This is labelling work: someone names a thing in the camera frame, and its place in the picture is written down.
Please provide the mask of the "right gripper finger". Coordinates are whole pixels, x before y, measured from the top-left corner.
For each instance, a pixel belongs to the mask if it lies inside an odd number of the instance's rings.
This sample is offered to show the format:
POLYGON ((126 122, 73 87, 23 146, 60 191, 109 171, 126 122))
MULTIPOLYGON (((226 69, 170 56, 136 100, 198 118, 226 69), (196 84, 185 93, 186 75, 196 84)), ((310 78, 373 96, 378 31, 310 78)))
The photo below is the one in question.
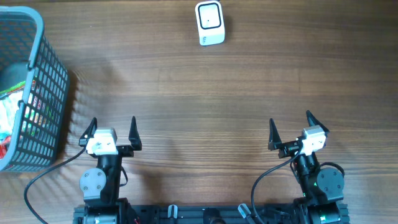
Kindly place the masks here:
POLYGON ((307 116, 308 125, 310 127, 318 125, 322 128, 326 136, 329 134, 330 132, 329 129, 326 126, 324 126, 319 120, 317 120, 316 117, 310 112, 310 110, 306 111, 306 116, 307 116))
POLYGON ((275 122, 272 118, 269 120, 269 129, 270 133, 269 133, 268 149, 270 151, 277 150, 280 148, 282 141, 277 131, 275 122))

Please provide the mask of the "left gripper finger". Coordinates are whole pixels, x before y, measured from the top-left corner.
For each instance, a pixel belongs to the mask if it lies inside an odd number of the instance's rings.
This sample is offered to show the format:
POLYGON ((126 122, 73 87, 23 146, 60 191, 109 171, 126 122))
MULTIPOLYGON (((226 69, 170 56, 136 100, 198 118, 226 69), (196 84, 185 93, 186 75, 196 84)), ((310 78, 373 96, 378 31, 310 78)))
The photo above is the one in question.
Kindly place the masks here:
POLYGON ((142 142, 137 130, 136 117, 133 116, 131 120, 130 130, 128 140, 131 143, 131 147, 133 151, 141 151, 142 150, 142 142))
POLYGON ((95 131, 97 129, 97 119, 94 117, 91 120, 90 125, 86 128, 86 130, 83 132, 81 137, 79 138, 79 146, 81 147, 86 147, 88 144, 88 141, 94 137, 95 131))

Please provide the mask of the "green snack bag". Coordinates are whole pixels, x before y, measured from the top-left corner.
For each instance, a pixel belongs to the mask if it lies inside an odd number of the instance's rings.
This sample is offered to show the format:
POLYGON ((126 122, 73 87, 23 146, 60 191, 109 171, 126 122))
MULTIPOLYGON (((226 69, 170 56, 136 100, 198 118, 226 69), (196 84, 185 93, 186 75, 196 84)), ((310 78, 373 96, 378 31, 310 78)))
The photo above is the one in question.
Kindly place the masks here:
POLYGON ((2 91, 1 91, 1 98, 2 98, 2 97, 5 97, 5 96, 7 96, 7 95, 10 95, 10 94, 12 94, 12 93, 14 93, 14 92, 21 91, 21 90, 24 89, 24 87, 25 87, 25 81, 20 82, 20 83, 14 85, 14 86, 8 88, 7 90, 2 90, 2 91))

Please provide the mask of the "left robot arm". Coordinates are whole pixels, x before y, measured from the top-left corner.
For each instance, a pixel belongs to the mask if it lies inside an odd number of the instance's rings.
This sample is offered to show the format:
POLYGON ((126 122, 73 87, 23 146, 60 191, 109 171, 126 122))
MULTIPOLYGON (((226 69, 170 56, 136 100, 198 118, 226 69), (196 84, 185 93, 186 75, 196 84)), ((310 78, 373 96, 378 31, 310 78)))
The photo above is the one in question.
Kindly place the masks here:
POLYGON ((95 168, 90 168, 80 177, 79 187, 83 192, 84 206, 75 208, 73 223, 140 223, 136 211, 126 198, 119 197, 121 175, 126 175, 122 167, 124 157, 133 157, 134 151, 142 149, 135 117, 131 120, 129 144, 117 145, 114 128, 99 128, 97 119, 79 139, 91 157, 97 159, 95 168))

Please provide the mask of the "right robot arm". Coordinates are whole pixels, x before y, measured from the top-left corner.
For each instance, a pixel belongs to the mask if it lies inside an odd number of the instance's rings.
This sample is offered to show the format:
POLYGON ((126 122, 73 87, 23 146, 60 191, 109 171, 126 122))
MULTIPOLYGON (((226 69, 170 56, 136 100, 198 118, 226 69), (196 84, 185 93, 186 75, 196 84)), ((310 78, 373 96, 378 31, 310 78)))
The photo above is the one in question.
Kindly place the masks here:
POLYGON ((303 196, 290 204, 265 205, 261 211, 266 223, 349 223, 348 206, 343 204, 345 172, 333 162, 319 163, 316 152, 326 146, 329 130, 310 111, 308 127, 301 136, 282 142, 275 122, 270 119, 269 150, 291 158, 289 166, 303 196))

